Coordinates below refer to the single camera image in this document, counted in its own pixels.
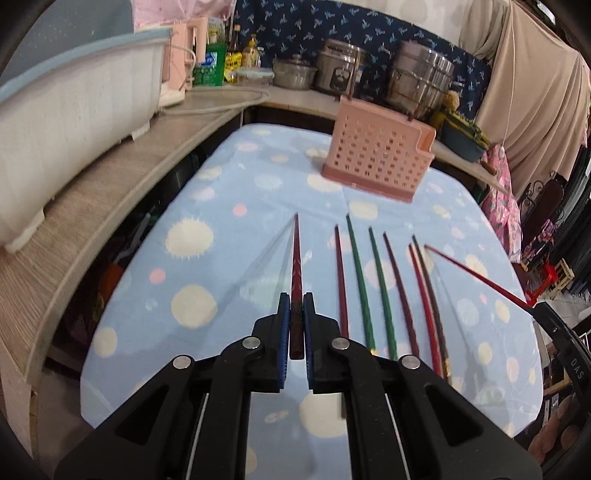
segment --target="chopstick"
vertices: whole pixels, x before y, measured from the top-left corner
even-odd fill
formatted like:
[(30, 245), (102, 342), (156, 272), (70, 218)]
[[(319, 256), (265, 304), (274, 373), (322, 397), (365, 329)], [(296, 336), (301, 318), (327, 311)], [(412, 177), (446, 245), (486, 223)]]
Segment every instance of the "chopstick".
[(421, 248), (419, 247), (417, 237), (413, 235), (413, 244), (415, 249), (417, 250), (417, 256), (419, 264), (421, 265), (421, 269), (423, 271), (423, 279), (425, 281), (425, 286), (427, 287), (427, 293), (429, 295), (429, 301), (431, 303), (431, 308), (433, 311), (433, 319), (435, 322), (435, 330), (437, 333), (437, 340), (439, 342), (439, 352), (441, 354), (441, 364), (443, 366), (443, 373), (447, 378), (447, 382), (451, 385), (452, 384), (452, 369), (451, 363), (449, 360), (449, 354), (447, 352), (447, 346), (445, 343), (445, 335), (443, 333), (443, 325), (441, 324), (441, 316), (439, 313), (439, 307), (437, 305), (437, 299), (435, 297), (435, 292), (433, 291), (433, 284), (431, 283), (431, 278), (429, 277), (429, 271), (427, 270), (427, 266), (425, 265), (425, 259), (423, 258), (423, 253), (421, 252)]
[(523, 300), (521, 300), (519, 297), (513, 295), (510, 291), (505, 290), (503, 287), (501, 287), (500, 285), (497, 285), (496, 283), (494, 283), (493, 281), (489, 280), (486, 277), (483, 277), (482, 275), (480, 275), (478, 272), (475, 272), (474, 270), (472, 270), (471, 268), (461, 264), (460, 262), (458, 262), (455, 258), (452, 258), (448, 255), (446, 255), (445, 253), (441, 252), (440, 250), (438, 250), (435, 247), (432, 247), (431, 245), (425, 245), (425, 250), (430, 250), (431, 252), (436, 253), (437, 255), (439, 255), (440, 257), (445, 258), (446, 260), (450, 261), (451, 263), (453, 263), (455, 266), (460, 267), (462, 270), (468, 272), (469, 274), (471, 274), (473, 277), (476, 277), (478, 280), (483, 281), (485, 284), (487, 284), (490, 288), (494, 289), (496, 292), (500, 293), (501, 295), (503, 295), (507, 300), (513, 302), (515, 305), (517, 305), (519, 308), (525, 310), (527, 313), (529, 313), (531, 316), (534, 316), (534, 309), (532, 307), (530, 307), (526, 302), (524, 302)]
[(382, 297), (382, 306), (384, 307), (384, 319), (386, 321), (386, 339), (388, 341), (388, 353), (390, 360), (398, 360), (396, 335), (394, 333), (394, 324), (392, 323), (392, 310), (390, 309), (390, 300), (388, 298), (388, 289), (384, 278), (384, 269), (379, 259), (378, 245), (375, 242), (374, 229), (369, 227), (369, 239), (371, 248), (374, 251), (375, 269), (378, 273), (379, 292)]
[(291, 264), (290, 359), (304, 358), (304, 304), (301, 286), (300, 217), (294, 216), (294, 255)]
[(349, 316), (347, 315), (347, 295), (345, 290), (345, 272), (343, 270), (343, 252), (340, 247), (339, 225), (335, 225), (336, 271), (339, 286), (339, 324), (340, 334), (349, 338)]
[(402, 303), (402, 312), (404, 313), (404, 322), (406, 323), (408, 339), (410, 340), (410, 350), (414, 356), (419, 358), (417, 334), (414, 331), (413, 326), (413, 315), (410, 312), (410, 306), (408, 305), (408, 298), (406, 296), (406, 292), (404, 291), (404, 286), (402, 284), (400, 270), (398, 269), (398, 264), (396, 263), (396, 259), (394, 258), (394, 252), (392, 251), (392, 247), (390, 246), (390, 241), (388, 240), (388, 235), (386, 235), (386, 232), (384, 232), (384, 242), (386, 243), (386, 249), (388, 250), (388, 256), (390, 257), (392, 270), (394, 270), (394, 278), (396, 278), (396, 286), (398, 287), (398, 294), (400, 295), (400, 302)]
[(361, 301), (361, 316), (363, 319), (363, 330), (365, 332), (365, 346), (373, 354), (377, 354), (375, 349), (374, 329), (371, 325), (371, 315), (369, 313), (368, 293), (365, 288), (365, 281), (363, 280), (363, 270), (361, 269), (361, 260), (359, 259), (359, 251), (357, 250), (357, 242), (355, 241), (355, 232), (351, 224), (351, 218), (347, 215), (347, 227), (349, 228), (349, 236), (351, 238), (351, 248), (353, 250), (353, 261), (355, 262), (355, 273), (357, 276), (357, 287), (359, 289), (359, 299)]
[(409, 244), (408, 247), (410, 249), (411, 259), (413, 261), (414, 272), (417, 276), (418, 289), (421, 292), (421, 299), (423, 301), (423, 309), (425, 311), (425, 320), (427, 322), (427, 331), (429, 334), (429, 345), (431, 347), (431, 363), (433, 364), (433, 371), (438, 377), (443, 378), (443, 369), (441, 367), (441, 353), (439, 350), (437, 335), (435, 333), (435, 321), (433, 319), (433, 311), (431, 310), (431, 305), (429, 303), (429, 298), (427, 295), (427, 289), (425, 287), (423, 276), (421, 275), (421, 271), (418, 266), (417, 256), (414, 252), (413, 245)]

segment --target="white cable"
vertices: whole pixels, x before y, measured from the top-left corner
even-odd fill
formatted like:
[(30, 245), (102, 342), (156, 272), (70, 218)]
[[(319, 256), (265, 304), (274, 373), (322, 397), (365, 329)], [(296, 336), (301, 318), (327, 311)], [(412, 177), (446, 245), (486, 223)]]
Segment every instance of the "white cable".
[(513, 107), (513, 94), (515, 93), (515, 31), (513, 29), (513, 0), (509, 0), (509, 10), (511, 15), (511, 40), (513, 42), (513, 79), (511, 81), (511, 100), (509, 101), (509, 113), (507, 114), (507, 126), (505, 128), (505, 136), (501, 144), (500, 153), (505, 155), (505, 140), (507, 140), (507, 133), (509, 132), (509, 119), (511, 118), (511, 108)]
[(205, 115), (206, 113), (217, 113), (225, 112), (226, 110), (242, 109), (249, 106), (260, 105), (261, 103), (268, 102), (271, 99), (271, 94), (260, 88), (253, 87), (234, 87), (230, 85), (224, 85), (221, 87), (198, 87), (194, 90), (190, 90), (187, 93), (201, 93), (201, 92), (219, 92), (220, 90), (227, 90), (229, 92), (252, 92), (260, 93), (261, 96), (254, 100), (247, 100), (240, 103), (234, 103), (230, 105), (214, 106), (210, 108), (198, 108), (191, 110), (183, 110), (178, 107), (174, 109), (161, 110), (160, 113), (164, 115)]
[(181, 47), (181, 45), (175, 45), (174, 43), (171, 43), (170, 46), (172, 48), (177, 48), (179, 50), (188, 51), (191, 54), (191, 57), (193, 60), (193, 63), (191, 64), (191, 69), (189, 70), (189, 73), (187, 74), (187, 76), (183, 80), (183, 83), (181, 84), (181, 86), (178, 88), (178, 91), (181, 91), (182, 88), (185, 86), (185, 84), (189, 81), (189, 78), (191, 78), (191, 75), (193, 74), (193, 69), (195, 68), (195, 65), (197, 64), (197, 56), (195, 55), (195, 52), (193, 50), (191, 50), (190, 48)]

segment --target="beige curtain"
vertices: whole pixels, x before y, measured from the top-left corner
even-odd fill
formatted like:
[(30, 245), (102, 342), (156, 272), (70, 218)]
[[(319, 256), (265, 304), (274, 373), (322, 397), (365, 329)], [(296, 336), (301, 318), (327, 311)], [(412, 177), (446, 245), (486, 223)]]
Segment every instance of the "beige curtain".
[(479, 59), (495, 58), (507, 0), (473, 0), (462, 24), (459, 46)]
[[(512, 31), (515, 86), (507, 123), (514, 76)], [(513, 3), (476, 123), (493, 142), (502, 142), (507, 129), (505, 150), (516, 197), (530, 181), (547, 180), (552, 171), (569, 178), (583, 139), (588, 102), (589, 69), (579, 52)]]

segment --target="light blue tablecloth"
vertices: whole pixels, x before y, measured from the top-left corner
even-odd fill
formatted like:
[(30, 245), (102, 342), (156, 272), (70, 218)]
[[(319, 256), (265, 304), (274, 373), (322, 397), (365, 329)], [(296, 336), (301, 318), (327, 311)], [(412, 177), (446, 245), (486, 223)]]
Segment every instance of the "light blue tablecloth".
[[(411, 235), (522, 297), (488, 221), (465, 188), (429, 170), (412, 204), (325, 180), (328, 135), (250, 125), (232, 134), (170, 205), (125, 271), (95, 333), (81, 382), (82, 415), (101, 423), (174, 356), (219, 354), (274, 313), (290, 291), (293, 216), (300, 215), (304, 291), (338, 318), (335, 224), (340, 226), (350, 336), (363, 343), (361, 307), (345, 216), (351, 214), (380, 355), (388, 356), (368, 235), (374, 227), (394, 315), (398, 354), (410, 353), (387, 231), (409, 296), (421, 358), (431, 364)], [(428, 258), (450, 352), (454, 387), (508, 434), (533, 421), (542, 399), (531, 318), (489, 287)], [(335, 395), (307, 389), (304, 361), (288, 364), (280, 395), (252, 398), (247, 471), (252, 479), (349, 477), (345, 421)]]

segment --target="pink plastic basket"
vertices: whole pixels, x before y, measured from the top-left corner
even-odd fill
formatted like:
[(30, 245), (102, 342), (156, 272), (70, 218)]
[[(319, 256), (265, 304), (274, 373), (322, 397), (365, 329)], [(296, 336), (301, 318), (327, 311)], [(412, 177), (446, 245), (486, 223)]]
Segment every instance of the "pink plastic basket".
[(328, 179), (412, 202), (434, 155), (435, 129), (362, 100), (340, 98), (322, 169)]

